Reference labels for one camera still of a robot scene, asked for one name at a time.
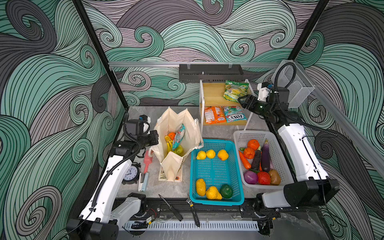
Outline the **dark green cucumber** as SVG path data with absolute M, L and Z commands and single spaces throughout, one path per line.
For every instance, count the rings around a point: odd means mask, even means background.
M 261 171 L 261 158 L 262 158 L 262 151 L 261 146 L 258 147 L 258 149 L 255 151 L 255 156 L 253 158 L 253 161 L 251 163 L 251 168 L 253 170 Z

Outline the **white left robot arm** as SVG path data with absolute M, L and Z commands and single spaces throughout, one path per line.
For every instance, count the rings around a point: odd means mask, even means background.
M 108 154 L 107 166 L 92 198 L 79 217 L 67 223 L 65 240 L 115 240 L 120 229 L 140 211 L 145 196 L 131 194 L 113 212 L 113 205 L 124 177 L 139 152 L 159 143 L 156 130 L 150 129 L 150 118 L 124 120 L 123 140 L 116 141 Z

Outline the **purple eggplant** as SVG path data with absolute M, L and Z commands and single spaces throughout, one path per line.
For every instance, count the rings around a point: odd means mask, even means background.
M 264 172 L 270 171 L 270 147 L 268 140 L 265 140 L 262 147 L 261 168 Z

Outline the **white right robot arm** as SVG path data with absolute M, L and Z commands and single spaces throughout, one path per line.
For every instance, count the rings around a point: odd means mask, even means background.
M 246 95 L 238 99 L 244 109 L 262 116 L 275 127 L 292 159 L 296 182 L 282 190 L 261 195 L 265 208 L 325 206 L 340 190 L 337 180 L 324 170 L 309 143 L 305 127 L 321 128 L 303 122 L 295 111 L 288 109 L 287 88 L 262 88 L 259 96 Z

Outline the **yellow green candy bag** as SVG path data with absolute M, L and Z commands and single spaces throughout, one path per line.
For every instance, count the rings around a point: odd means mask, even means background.
M 224 99 L 231 102 L 237 102 L 238 98 L 248 94 L 249 83 L 240 83 L 234 81 L 225 82 Z

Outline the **cream floral tote bag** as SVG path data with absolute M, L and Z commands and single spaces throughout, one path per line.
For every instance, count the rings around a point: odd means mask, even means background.
M 159 143 L 150 152 L 159 160 L 167 181 L 180 181 L 189 154 L 204 146 L 199 121 L 185 109 L 176 113 L 168 108 L 154 127 Z

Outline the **orange tangerine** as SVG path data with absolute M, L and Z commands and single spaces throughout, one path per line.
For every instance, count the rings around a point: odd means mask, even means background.
M 176 133 L 169 133 L 167 136 L 171 141 L 173 141 L 175 139 Z

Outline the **pink green candy bag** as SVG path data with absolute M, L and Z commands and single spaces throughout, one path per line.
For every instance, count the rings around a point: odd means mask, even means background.
M 181 141 L 183 140 L 185 135 L 185 131 L 185 125 L 182 124 L 180 129 L 176 133 L 175 139 L 173 140 L 173 151 L 181 144 Z

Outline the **yellow banana bunch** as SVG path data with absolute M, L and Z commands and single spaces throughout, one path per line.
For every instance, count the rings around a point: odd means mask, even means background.
M 173 151 L 173 140 L 170 136 L 165 136 L 165 140 L 167 143 L 167 153 L 170 153 Z

